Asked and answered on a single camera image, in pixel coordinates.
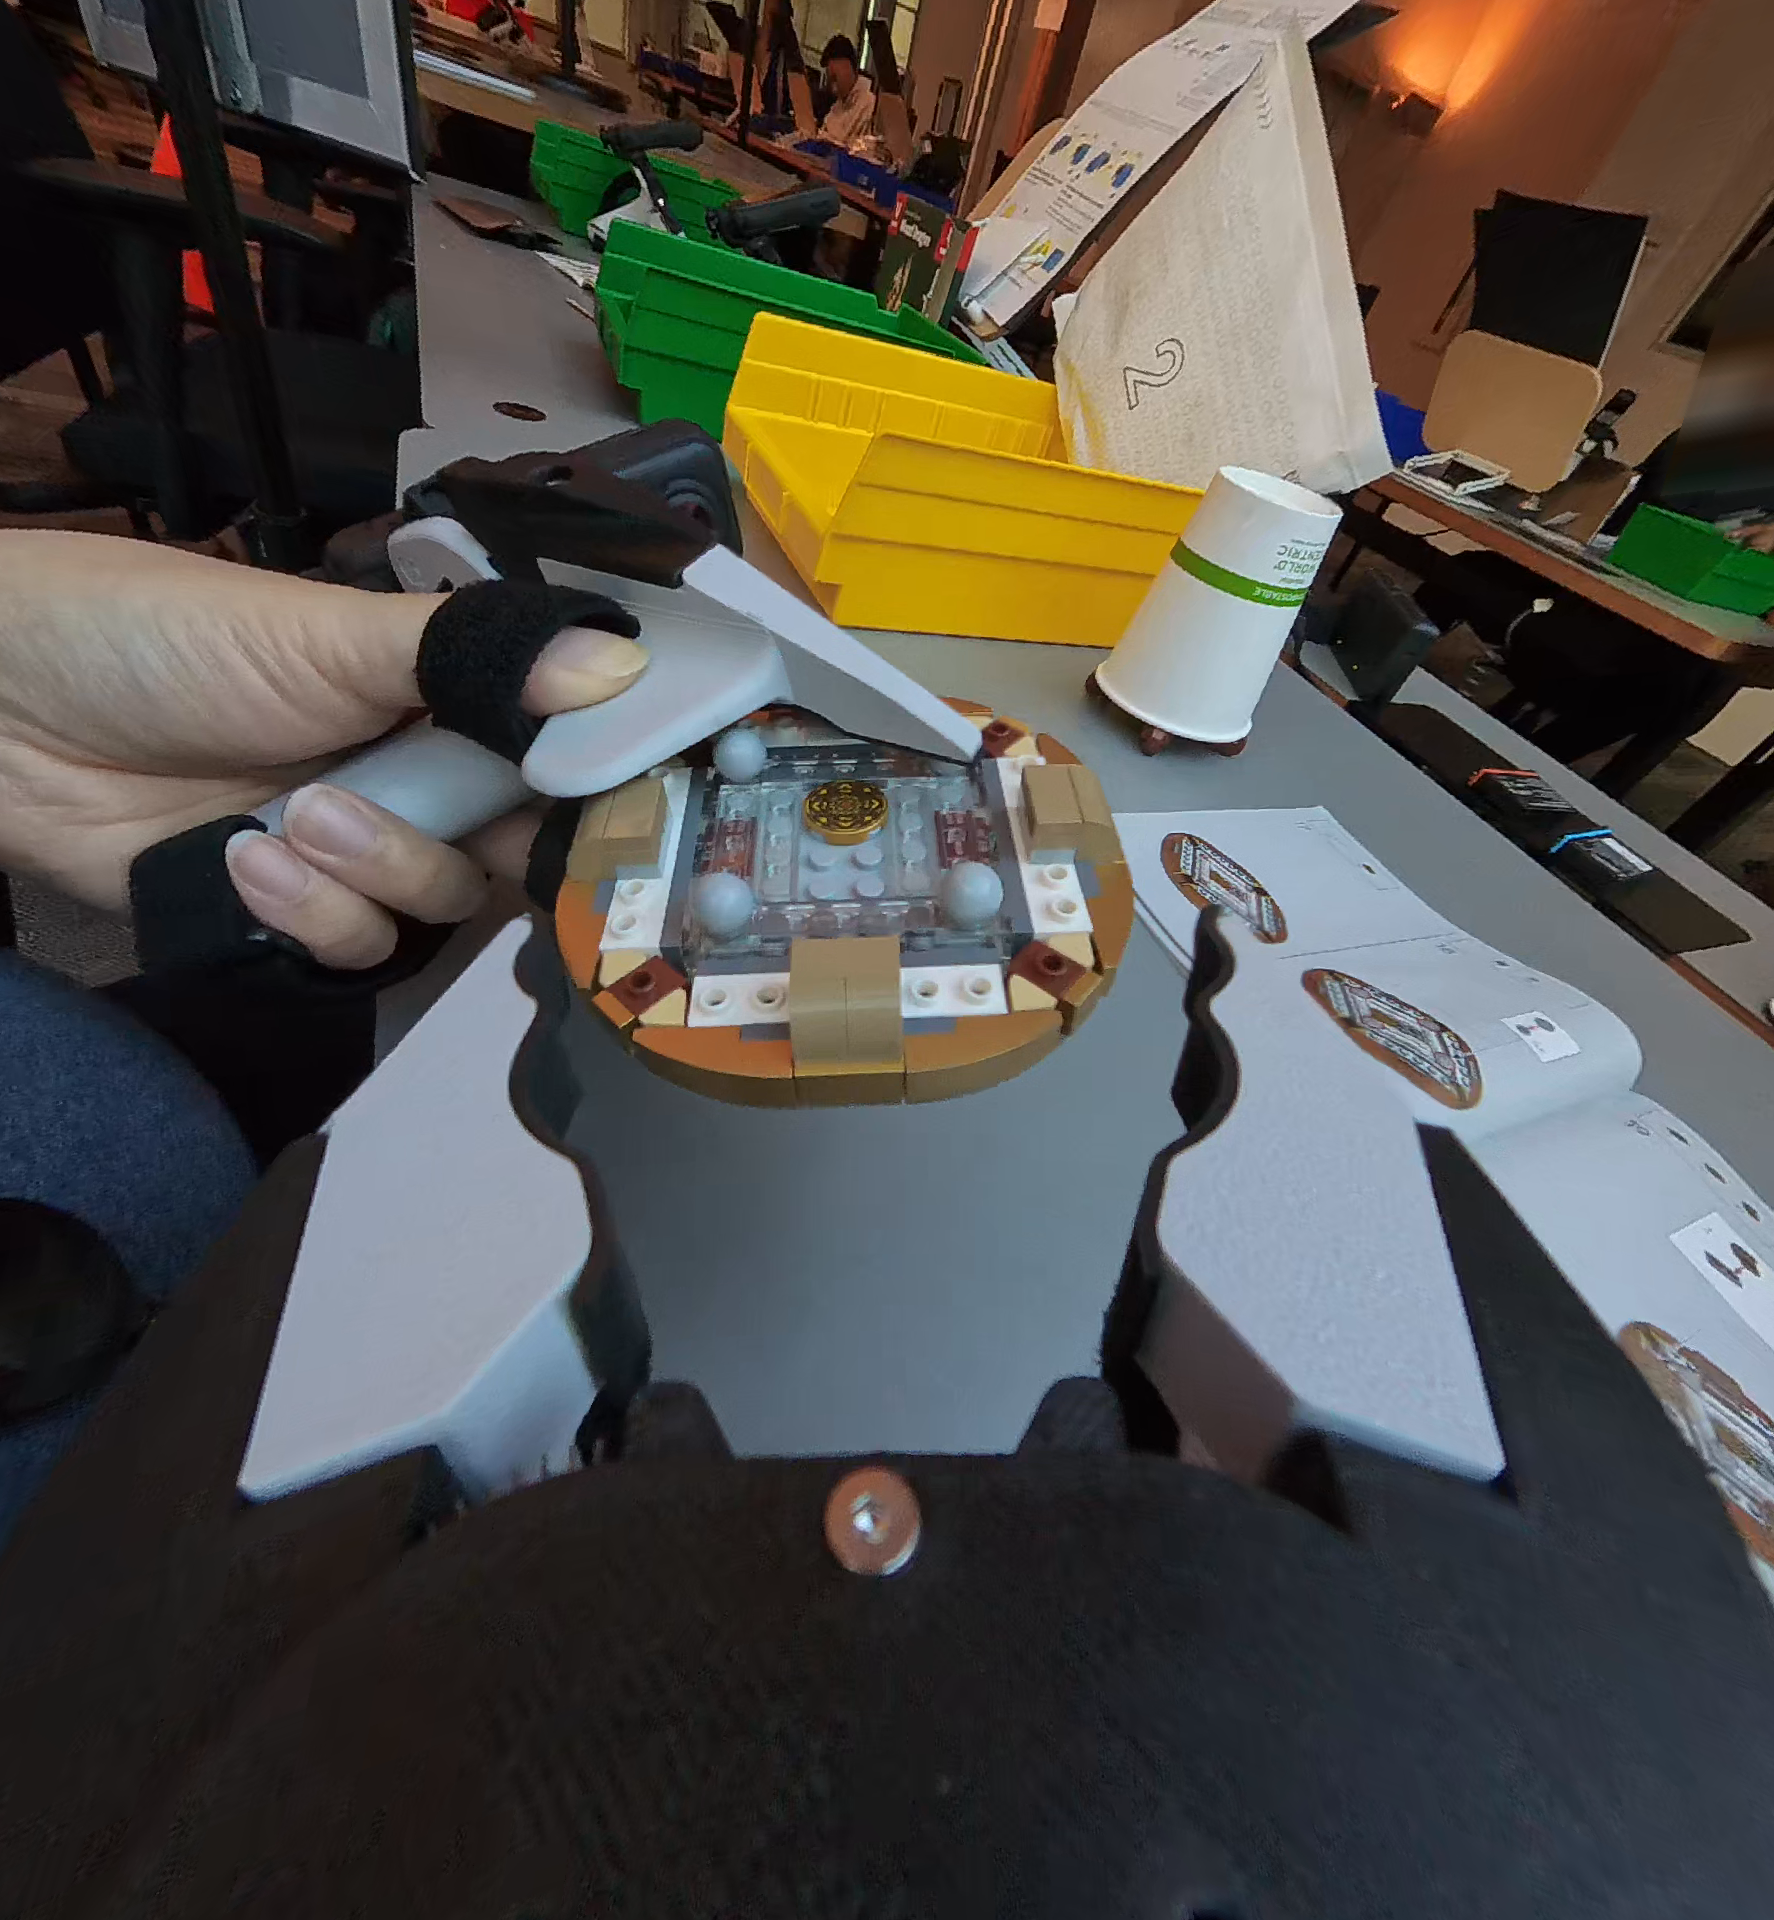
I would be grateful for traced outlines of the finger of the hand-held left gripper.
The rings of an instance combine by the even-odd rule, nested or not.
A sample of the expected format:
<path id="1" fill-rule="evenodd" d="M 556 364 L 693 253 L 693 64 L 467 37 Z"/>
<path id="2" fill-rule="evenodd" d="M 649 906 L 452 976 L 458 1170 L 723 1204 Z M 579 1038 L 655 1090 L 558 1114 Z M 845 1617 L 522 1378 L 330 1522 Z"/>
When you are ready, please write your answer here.
<path id="1" fill-rule="evenodd" d="M 954 762 L 981 753 L 961 710 L 726 546 L 702 552 L 673 588 L 554 559 L 539 572 L 632 611 L 649 657 L 623 693 L 543 722 L 543 771 L 649 771 L 776 705 Z"/>

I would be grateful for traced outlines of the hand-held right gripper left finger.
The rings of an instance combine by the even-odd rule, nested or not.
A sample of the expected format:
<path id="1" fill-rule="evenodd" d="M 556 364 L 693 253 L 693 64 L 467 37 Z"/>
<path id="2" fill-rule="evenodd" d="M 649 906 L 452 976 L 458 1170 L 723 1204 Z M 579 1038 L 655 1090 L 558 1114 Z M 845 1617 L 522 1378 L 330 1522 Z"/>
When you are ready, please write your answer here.
<path id="1" fill-rule="evenodd" d="M 330 1121 L 245 1498 L 430 1449 L 492 1501 L 618 1453 L 653 1332 L 566 1142 L 566 1009 L 554 938 L 515 917 Z"/>

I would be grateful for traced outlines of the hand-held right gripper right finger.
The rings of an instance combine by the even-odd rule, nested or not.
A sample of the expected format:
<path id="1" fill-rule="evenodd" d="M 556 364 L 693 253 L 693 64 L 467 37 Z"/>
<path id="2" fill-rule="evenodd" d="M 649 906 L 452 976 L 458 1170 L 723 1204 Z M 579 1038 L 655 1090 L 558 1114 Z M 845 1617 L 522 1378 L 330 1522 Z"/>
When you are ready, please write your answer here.
<path id="1" fill-rule="evenodd" d="M 1510 1498 L 1493 1327 L 1520 1218 L 1200 914 L 1171 1081 L 1100 1340 L 1131 1451 L 1248 1487 L 1337 1445 Z"/>

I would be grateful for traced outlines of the round gold lego model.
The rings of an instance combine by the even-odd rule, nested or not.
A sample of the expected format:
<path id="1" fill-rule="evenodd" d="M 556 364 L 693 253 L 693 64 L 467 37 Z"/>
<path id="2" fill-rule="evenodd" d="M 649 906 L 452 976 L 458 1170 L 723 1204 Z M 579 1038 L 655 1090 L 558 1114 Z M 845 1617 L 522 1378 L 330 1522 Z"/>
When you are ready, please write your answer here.
<path id="1" fill-rule="evenodd" d="M 768 705 L 563 804 L 530 890 L 600 1028 L 758 1108 L 959 1097 L 1071 1038 L 1129 945 L 1116 818 L 1074 749 L 952 707 L 968 760 Z"/>

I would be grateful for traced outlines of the lego instruction booklet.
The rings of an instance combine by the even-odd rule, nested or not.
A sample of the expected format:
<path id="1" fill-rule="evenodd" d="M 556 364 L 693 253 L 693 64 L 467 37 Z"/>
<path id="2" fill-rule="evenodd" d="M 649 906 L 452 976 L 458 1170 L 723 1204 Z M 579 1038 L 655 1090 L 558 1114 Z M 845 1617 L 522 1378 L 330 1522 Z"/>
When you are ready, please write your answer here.
<path id="1" fill-rule="evenodd" d="M 1376 1291 L 1335 1334 L 1265 1308 L 1276 1372 L 1310 1361 L 1346 1416 L 1499 1460 L 1466 1338 L 1430 1322 L 1449 1276 L 1419 1129 L 1439 1129 L 1627 1344 L 1774 1573 L 1774 1206 L 1639 1088 L 1635 1032 L 1452 925 L 1325 808 L 1131 812 L 1121 842 L 1150 930 L 1190 959 L 1207 909 L 1232 956 L 1215 1017 L 1239 1090 L 1175 1194 L 1184 1239 Z"/>

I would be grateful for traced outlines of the black lego set box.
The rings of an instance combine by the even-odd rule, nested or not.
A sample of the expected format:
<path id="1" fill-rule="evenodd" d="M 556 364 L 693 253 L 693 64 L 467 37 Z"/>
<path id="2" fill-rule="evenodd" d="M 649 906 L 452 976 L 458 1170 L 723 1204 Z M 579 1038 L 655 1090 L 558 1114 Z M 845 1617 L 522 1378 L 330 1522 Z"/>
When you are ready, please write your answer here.
<path id="1" fill-rule="evenodd" d="M 971 218 L 921 191 L 901 190 L 890 218 L 875 275 L 885 312 L 917 312 L 946 326 L 961 299 L 961 279 L 974 242 Z"/>

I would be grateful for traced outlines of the person's left hand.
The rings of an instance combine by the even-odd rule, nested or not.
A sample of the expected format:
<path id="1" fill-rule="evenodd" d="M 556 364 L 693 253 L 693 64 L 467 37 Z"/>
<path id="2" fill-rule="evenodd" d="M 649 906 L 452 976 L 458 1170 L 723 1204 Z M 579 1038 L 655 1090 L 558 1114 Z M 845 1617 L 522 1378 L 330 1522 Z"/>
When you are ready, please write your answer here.
<path id="1" fill-rule="evenodd" d="M 543 805 L 456 845 L 322 783 L 416 715 L 430 595 L 376 592 L 62 529 L 0 529 L 0 868 L 89 906 L 131 863 L 289 796 L 224 847 L 254 921 L 335 968 L 403 919 L 461 925 L 523 877 Z"/>

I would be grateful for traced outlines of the yellow plastic bin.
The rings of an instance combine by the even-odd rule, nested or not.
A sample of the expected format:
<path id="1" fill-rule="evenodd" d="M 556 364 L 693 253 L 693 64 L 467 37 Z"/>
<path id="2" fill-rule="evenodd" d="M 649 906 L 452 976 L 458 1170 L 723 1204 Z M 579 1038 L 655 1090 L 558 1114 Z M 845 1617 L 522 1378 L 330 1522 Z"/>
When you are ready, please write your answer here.
<path id="1" fill-rule="evenodd" d="M 754 314 L 728 396 L 723 443 L 735 462 L 757 414 L 1067 460 L 1052 386 L 774 310 Z"/>
<path id="2" fill-rule="evenodd" d="M 751 506 L 835 626 L 1110 647 L 1202 492 L 728 409 Z"/>

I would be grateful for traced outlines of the green plastic bin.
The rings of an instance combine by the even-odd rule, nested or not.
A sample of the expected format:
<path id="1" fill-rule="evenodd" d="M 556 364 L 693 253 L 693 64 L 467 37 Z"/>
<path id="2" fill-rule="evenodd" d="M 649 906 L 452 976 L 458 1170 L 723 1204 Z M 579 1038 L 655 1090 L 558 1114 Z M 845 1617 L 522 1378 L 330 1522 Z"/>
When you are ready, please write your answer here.
<path id="1" fill-rule="evenodd" d="M 1654 502 L 1634 516 L 1605 554 L 1615 571 L 1699 607 L 1774 611 L 1774 554 L 1727 538 L 1712 524 Z"/>
<path id="2" fill-rule="evenodd" d="M 608 231 L 622 222 L 673 234 L 705 232 L 708 213 L 742 201 L 745 188 L 685 163 L 682 155 L 657 152 L 627 163 L 612 154 L 598 130 L 539 118 L 530 175 L 558 225 L 594 248 L 602 248 Z"/>
<path id="3" fill-rule="evenodd" d="M 720 436 L 751 324 L 765 310 L 985 364 L 974 345 L 915 309 L 892 310 L 871 293 L 647 225 L 610 226 L 593 294 L 612 373 L 642 426 L 679 419 Z"/>

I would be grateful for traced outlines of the person's blue jeans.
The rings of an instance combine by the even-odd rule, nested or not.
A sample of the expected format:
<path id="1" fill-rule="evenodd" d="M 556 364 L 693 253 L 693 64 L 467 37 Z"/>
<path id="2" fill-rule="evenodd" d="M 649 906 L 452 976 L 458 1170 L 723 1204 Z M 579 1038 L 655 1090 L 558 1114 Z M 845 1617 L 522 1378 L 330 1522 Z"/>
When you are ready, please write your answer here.
<path id="1" fill-rule="evenodd" d="M 176 1049 L 104 995 L 0 949 L 0 1203 L 78 1218 L 162 1304 L 258 1178 L 220 1097 Z M 0 1428 L 0 1556 L 120 1368 L 113 1359 Z"/>

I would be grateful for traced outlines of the white paper cup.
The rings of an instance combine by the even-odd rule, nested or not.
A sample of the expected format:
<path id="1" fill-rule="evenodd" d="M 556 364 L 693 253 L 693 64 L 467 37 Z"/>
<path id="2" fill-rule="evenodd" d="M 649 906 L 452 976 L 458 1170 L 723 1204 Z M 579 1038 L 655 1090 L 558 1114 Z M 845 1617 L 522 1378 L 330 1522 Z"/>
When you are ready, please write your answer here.
<path id="1" fill-rule="evenodd" d="M 1092 672 L 1122 715 L 1211 753 L 1258 700 L 1335 536 L 1340 506 L 1242 467 L 1215 471 L 1141 607 Z"/>

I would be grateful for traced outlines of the black pole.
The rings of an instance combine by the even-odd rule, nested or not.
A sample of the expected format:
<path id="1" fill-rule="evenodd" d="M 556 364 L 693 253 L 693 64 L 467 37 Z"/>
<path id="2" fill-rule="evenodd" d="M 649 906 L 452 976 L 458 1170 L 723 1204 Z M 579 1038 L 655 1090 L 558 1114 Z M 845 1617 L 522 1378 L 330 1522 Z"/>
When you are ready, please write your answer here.
<path id="1" fill-rule="evenodd" d="M 254 485 L 245 540 L 260 566 L 298 572 L 307 564 L 298 479 L 281 417 L 276 366 L 250 268 L 245 226 L 234 194 L 203 17 L 194 2 L 143 2 L 142 15 L 172 120 L 180 183 L 215 301 L 238 431 Z"/>

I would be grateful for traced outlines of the orange cone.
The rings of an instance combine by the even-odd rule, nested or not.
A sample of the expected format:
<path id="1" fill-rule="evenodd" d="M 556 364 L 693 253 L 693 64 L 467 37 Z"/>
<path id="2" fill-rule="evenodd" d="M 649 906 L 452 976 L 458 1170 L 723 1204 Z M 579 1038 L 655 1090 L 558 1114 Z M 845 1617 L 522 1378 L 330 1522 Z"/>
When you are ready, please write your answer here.
<path id="1" fill-rule="evenodd" d="M 147 170 L 155 179 L 168 179 L 168 182 L 173 182 L 176 186 L 181 183 L 181 165 L 180 165 L 180 152 L 176 147 L 173 118 L 168 112 L 160 116 L 160 125 L 155 129 L 151 152 L 150 152 Z M 180 218 L 180 226 L 176 226 L 176 232 L 181 240 L 186 240 L 186 244 L 180 248 L 180 293 L 181 293 L 184 309 L 188 314 L 188 323 L 217 326 L 218 324 L 217 307 L 215 307 L 213 293 L 208 286 L 203 251 L 197 246 L 193 214 L 188 213 L 184 204 L 184 196 L 180 196 L 177 201 L 177 211 L 180 214 L 184 214 L 184 218 Z"/>

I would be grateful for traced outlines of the grey framed screen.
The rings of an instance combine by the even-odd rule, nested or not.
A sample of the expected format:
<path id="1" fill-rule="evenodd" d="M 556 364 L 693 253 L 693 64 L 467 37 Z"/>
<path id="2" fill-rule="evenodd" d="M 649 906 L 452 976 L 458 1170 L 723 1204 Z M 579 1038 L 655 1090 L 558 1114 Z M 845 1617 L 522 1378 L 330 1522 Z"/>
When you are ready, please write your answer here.
<path id="1" fill-rule="evenodd" d="M 177 3 L 206 89 L 226 108 L 420 179 L 425 171 L 409 2 Z"/>

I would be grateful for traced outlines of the white paper bag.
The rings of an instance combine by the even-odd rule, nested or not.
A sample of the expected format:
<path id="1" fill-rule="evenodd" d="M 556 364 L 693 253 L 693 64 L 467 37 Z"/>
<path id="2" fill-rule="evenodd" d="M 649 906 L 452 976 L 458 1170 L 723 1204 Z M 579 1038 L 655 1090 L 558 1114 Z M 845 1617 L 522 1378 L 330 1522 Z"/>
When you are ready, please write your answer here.
<path id="1" fill-rule="evenodd" d="M 1079 467 L 1207 488 L 1253 468 L 1321 495 L 1391 471 L 1305 37 L 1254 72 L 1088 271 L 1055 385 Z"/>

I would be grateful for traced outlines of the folded paper leaflet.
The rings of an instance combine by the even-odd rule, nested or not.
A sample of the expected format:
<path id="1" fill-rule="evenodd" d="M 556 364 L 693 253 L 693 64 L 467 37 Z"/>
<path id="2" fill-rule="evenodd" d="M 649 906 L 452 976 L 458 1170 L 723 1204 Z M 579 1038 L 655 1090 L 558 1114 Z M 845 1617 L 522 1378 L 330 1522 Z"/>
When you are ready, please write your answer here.
<path id="1" fill-rule="evenodd" d="M 1064 278 L 1088 242 L 1127 213 L 1156 168 L 1258 67 L 1284 30 L 1304 42 L 1348 10 L 1343 2 L 1207 3 L 1131 56 L 1085 102 L 1027 149 L 971 218 L 961 307 L 996 338 Z"/>

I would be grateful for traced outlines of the plywood board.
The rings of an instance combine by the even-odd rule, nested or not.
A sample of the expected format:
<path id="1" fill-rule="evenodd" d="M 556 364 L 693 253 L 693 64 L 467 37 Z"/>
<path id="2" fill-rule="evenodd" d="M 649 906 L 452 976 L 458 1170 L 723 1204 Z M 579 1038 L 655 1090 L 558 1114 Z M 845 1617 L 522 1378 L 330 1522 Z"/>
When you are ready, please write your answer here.
<path id="1" fill-rule="evenodd" d="M 1543 492 L 1568 479 L 1601 398 L 1596 366 L 1470 326 L 1443 355 L 1420 438 L 1433 453 L 1483 460 Z"/>

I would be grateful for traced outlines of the brown wooden table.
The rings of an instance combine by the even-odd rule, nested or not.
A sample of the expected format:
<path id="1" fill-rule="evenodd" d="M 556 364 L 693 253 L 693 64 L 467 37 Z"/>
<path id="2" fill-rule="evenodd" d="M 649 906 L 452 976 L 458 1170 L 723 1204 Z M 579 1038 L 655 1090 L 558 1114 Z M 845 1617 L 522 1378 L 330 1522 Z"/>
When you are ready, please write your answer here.
<path id="1" fill-rule="evenodd" d="M 1439 536 L 1504 554 L 1548 588 L 1580 597 L 1724 675 L 1729 689 L 1774 686 L 1774 610 L 1764 616 L 1691 603 L 1644 583 L 1589 548 L 1532 519 L 1485 509 L 1472 496 L 1445 492 L 1394 471 L 1344 502 L 1344 536 L 1356 549 L 1374 549 L 1395 566 L 1443 578 L 1454 555 L 1407 529 L 1395 513 L 1427 519 Z M 1774 799 L 1774 731 L 1742 756 L 1667 828 L 1692 852 L 1715 847 Z"/>

